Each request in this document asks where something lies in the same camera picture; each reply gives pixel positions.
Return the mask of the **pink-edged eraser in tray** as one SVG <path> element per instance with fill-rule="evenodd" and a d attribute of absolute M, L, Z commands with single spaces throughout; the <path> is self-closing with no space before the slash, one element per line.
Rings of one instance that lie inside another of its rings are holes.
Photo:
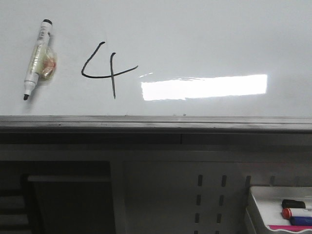
<path fill-rule="evenodd" d="M 301 231 L 311 231 L 311 226 L 294 226 L 294 225 L 268 225 L 268 229 L 274 231 L 288 231 L 288 232 L 301 232 Z"/>

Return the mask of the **white black-tipped whiteboard marker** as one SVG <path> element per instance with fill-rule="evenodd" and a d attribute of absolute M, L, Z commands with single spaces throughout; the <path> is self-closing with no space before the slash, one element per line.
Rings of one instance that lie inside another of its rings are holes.
<path fill-rule="evenodd" d="M 54 75 L 57 56 L 50 47 L 53 23 L 44 19 L 39 28 L 39 34 L 30 58 L 24 79 L 23 100 L 28 100 L 40 79 L 49 80 Z"/>

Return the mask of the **red-capped marker in tray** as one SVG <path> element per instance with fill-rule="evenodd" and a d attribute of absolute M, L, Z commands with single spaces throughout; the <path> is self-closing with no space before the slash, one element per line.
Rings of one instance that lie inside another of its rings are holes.
<path fill-rule="evenodd" d="M 312 210 L 303 208 L 283 208 L 281 214 L 284 219 L 290 219 L 291 217 L 311 217 Z"/>

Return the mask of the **white wall-mounted marker tray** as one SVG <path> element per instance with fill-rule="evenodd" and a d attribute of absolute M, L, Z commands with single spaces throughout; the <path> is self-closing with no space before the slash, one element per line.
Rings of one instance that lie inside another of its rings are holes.
<path fill-rule="evenodd" d="M 282 200 L 304 201 L 312 208 L 311 187 L 269 187 L 252 186 L 249 190 L 248 205 L 245 212 L 245 226 L 248 234 L 310 234 L 312 231 L 298 233 L 274 231 L 268 225 L 291 225 L 282 217 Z"/>

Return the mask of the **grey perforated pegboard panel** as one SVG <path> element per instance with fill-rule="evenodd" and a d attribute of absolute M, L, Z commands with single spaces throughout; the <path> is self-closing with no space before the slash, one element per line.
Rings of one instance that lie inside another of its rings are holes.
<path fill-rule="evenodd" d="M 112 163 L 118 234 L 245 234 L 251 186 L 311 186 L 310 163 Z"/>

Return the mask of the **white whiteboard with grey frame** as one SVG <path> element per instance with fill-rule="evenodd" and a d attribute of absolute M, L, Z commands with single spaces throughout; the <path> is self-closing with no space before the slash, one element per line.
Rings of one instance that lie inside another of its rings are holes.
<path fill-rule="evenodd" d="M 23 100 L 44 19 L 57 65 Z M 309 132 L 309 0 L 3 0 L 0 127 Z"/>

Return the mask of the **blue-capped marker in tray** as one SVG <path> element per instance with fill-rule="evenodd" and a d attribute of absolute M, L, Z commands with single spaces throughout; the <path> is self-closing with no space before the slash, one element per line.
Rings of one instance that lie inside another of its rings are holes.
<path fill-rule="evenodd" d="M 292 216 L 290 219 L 290 224 L 293 226 L 311 226 L 312 217 L 310 216 Z"/>

